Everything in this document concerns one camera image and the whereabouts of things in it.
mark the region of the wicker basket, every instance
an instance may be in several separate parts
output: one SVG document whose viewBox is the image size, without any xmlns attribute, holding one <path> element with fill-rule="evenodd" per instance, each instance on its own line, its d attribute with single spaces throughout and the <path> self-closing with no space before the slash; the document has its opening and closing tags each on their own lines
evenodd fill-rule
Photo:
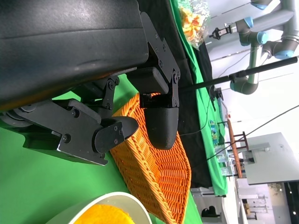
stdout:
<svg viewBox="0 0 299 224">
<path fill-rule="evenodd" d="M 184 223 L 191 183 L 191 169 L 179 135 L 170 150 L 158 150 L 149 141 L 139 94 L 115 116 L 129 116 L 139 129 L 111 154 L 132 195 L 168 224 Z"/>
</svg>

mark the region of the plastic bag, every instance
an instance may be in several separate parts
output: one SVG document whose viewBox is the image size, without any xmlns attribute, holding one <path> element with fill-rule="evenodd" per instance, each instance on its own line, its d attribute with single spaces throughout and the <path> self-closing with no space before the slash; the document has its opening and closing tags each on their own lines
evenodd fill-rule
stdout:
<svg viewBox="0 0 299 224">
<path fill-rule="evenodd" d="M 210 10 L 207 0 L 177 0 L 186 40 L 196 49 L 208 36 Z"/>
</svg>

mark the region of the black rod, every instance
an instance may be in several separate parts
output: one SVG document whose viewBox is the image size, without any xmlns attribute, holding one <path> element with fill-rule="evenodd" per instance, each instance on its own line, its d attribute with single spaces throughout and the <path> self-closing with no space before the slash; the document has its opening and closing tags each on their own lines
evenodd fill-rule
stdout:
<svg viewBox="0 0 299 224">
<path fill-rule="evenodd" d="M 282 66 L 286 66 L 289 64 L 294 64 L 298 62 L 298 56 L 297 57 L 291 57 L 285 60 L 281 60 L 281 61 L 277 61 L 277 62 L 273 62 L 270 64 L 264 64 L 252 69 L 247 69 L 247 70 L 242 70 L 236 73 L 232 73 L 228 76 L 223 76 L 220 78 L 215 78 L 206 82 L 202 82 L 202 83 L 197 83 L 194 85 L 189 85 L 186 87 L 182 87 L 179 88 L 179 92 L 186 92 L 186 91 L 192 91 L 192 90 L 197 90 L 197 89 L 201 89 L 201 88 L 205 88 L 205 87 L 209 87 L 211 85 L 216 85 L 216 84 L 220 84 L 220 83 L 225 83 L 225 82 L 229 82 L 232 81 L 234 78 L 236 77 L 245 77 L 248 75 L 252 75 L 255 73 L 259 73 L 259 72 L 263 72 L 263 71 L 268 71 L 271 69 L 275 69 L 275 68 L 279 68 Z"/>
<path fill-rule="evenodd" d="M 294 63 L 297 63 L 297 62 L 298 62 L 298 57 L 291 57 L 291 58 L 288 58 L 288 59 L 285 59 L 285 60 L 272 62 L 270 64 L 264 64 L 264 65 L 261 65 L 261 66 L 258 66 L 258 67 L 252 68 L 252 69 L 244 70 L 246 72 L 245 76 L 252 75 L 252 74 L 255 74 L 255 73 L 259 73 L 259 72 L 263 72 L 263 71 L 268 71 L 268 70 L 271 70 L 271 69 L 279 68 L 279 67 L 286 66 L 286 65 L 289 65 L 289 64 L 294 64 Z"/>
</svg>

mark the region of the green tablecloth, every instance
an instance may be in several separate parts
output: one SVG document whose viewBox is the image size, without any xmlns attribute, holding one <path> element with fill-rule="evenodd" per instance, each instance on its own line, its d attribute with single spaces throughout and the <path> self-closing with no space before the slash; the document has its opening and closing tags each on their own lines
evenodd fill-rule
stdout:
<svg viewBox="0 0 299 224">
<path fill-rule="evenodd" d="M 172 12 L 177 24 L 177 28 L 182 40 L 182 43 L 184 45 L 184 48 L 187 52 L 187 55 L 190 59 L 191 69 L 193 70 L 195 76 L 196 76 L 196 83 L 203 82 L 202 75 L 200 73 L 199 65 L 196 60 L 196 56 L 194 54 L 194 51 L 192 49 L 192 46 L 187 42 L 184 32 L 182 30 L 182 24 L 181 19 L 179 15 L 177 0 L 170 0 L 171 1 L 171 7 Z M 211 136 L 211 127 L 209 120 L 213 120 L 215 123 L 222 122 L 220 118 L 218 103 L 215 101 L 215 107 L 216 111 L 213 110 L 213 107 L 211 106 L 211 103 L 209 104 L 210 97 L 206 90 L 206 88 L 202 88 L 199 90 L 196 90 L 196 98 L 197 98 L 197 107 L 199 111 L 199 120 L 200 120 L 200 126 L 201 128 L 206 123 L 206 112 L 208 110 L 207 116 L 208 116 L 208 123 L 207 125 L 202 129 L 201 134 L 204 140 L 205 150 L 206 150 L 206 157 L 210 158 L 215 154 L 213 140 Z M 218 126 L 218 131 L 224 136 L 224 125 Z M 217 158 L 214 157 L 208 161 L 208 166 L 210 170 L 210 175 L 212 179 L 213 189 L 216 195 L 225 195 L 228 192 L 228 184 L 226 181 L 226 177 L 222 176 L 220 166 L 218 164 Z"/>
<path fill-rule="evenodd" d="M 115 108 L 137 93 L 121 76 L 115 91 Z M 59 98 L 72 98 L 67 93 Z M 110 154 L 106 166 L 65 161 L 22 147 L 24 137 L 0 128 L 0 223 L 43 224 L 62 210 L 114 191 L 128 192 Z M 155 224 L 162 222 L 152 216 Z M 201 224 L 189 197 L 185 224 Z"/>
</svg>

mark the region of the yellow bowl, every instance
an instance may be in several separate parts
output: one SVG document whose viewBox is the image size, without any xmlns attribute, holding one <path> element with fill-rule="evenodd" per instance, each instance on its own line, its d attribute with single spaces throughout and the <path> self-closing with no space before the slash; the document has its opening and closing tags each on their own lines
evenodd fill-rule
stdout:
<svg viewBox="0 0 299 224">
<path fill-rule="evenodd" d="M 74 224 L 84 212 L 95 204 L 108 204 L 122 209 L 129 214 L 135 224 L 152 224 L 150 216 L 141 202 L 124 192 L 113 192 L 78 203 L 56 215 L 47 224 Z"/>
</svg>

